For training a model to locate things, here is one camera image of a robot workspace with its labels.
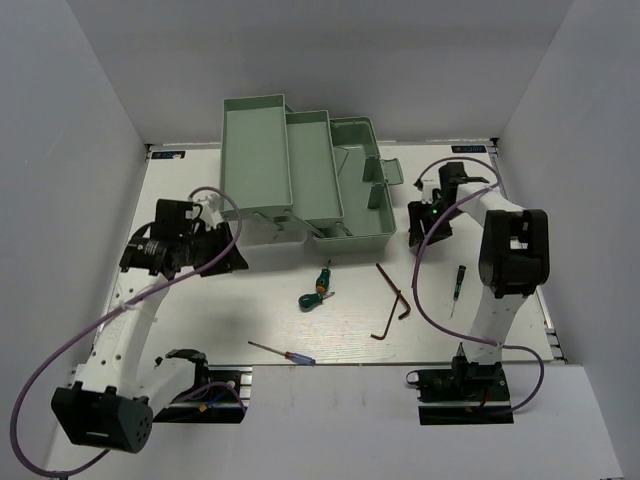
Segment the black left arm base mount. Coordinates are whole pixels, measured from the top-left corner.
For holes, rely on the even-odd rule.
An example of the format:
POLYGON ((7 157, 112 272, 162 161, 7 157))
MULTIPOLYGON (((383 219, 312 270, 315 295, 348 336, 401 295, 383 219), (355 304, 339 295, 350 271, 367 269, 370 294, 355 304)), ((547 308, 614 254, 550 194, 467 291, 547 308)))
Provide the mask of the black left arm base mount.
POLYGON ((253 369, 210 367, 204 384, 207 390, 181 402, 173 402, 154 418, 155 424, 239 425, 248 410, 253 369))

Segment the mint green plastic toolbox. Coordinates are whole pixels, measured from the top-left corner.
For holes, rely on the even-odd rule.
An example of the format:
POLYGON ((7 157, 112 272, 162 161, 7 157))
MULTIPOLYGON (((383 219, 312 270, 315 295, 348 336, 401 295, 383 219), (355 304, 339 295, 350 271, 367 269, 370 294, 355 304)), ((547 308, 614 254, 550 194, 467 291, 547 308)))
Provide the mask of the mint green plastic toolbox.
POLYGON ((223 102, 226 219, 303 230, 323 254, 380 252, 397 231, 390 189, 403 182, 367 117, 295 111, 282 94, 223 102))

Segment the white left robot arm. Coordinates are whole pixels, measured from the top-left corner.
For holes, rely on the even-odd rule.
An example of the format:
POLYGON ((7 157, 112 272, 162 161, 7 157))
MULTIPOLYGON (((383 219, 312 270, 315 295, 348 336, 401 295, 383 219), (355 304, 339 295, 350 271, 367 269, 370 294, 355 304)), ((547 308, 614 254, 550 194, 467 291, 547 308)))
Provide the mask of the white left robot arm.
POLYGON ((248 267, 238 228, 219 211, 227 198, 209 187, 185 200, 160 199, 155 218, 128 240, 119 262, 122 291, 70 386, 56 389, 52 410, 71 443, 128 453, 147 443, 155 417, 174 401, 199 399, 216 382, 207 357, 173 349, 145 377, 139 365, 171 286, 248 267))

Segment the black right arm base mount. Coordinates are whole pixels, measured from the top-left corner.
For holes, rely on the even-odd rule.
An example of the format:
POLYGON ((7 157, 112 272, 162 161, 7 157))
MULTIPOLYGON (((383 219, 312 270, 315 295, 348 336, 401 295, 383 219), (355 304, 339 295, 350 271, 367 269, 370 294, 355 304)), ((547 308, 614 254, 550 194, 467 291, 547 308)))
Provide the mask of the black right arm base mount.
POLYGON ((506 425, 514 422, 502 364, 469 362, 462 354, 447 368, 412 370, 409 387, 418 391, 423 426, 506 425))

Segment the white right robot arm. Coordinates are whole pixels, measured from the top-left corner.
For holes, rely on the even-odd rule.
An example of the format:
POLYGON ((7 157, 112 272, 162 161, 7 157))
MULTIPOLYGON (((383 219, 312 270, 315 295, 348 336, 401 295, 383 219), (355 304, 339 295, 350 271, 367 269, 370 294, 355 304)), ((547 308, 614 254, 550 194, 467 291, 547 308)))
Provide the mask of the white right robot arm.
POLYGON ((417 179, 414 186, 422 199, 408 204, 409 248, 416 254, 413 290, 426 248, 453 235, 452 219, 467 214, 482 228, 478 273, 483 290, 470 332, 459 334, 432 324, 461 340, 459 354, 469 363, 453 371, 451 384, 466 399, 486 389, 488 377, 479 365, 502 361, 517 312, 550 273, 547 214, 514 204, 496 183, 467 174, 464 163, 471 160, 453 156, 434 162, 439 185, 428 189, 417 179))

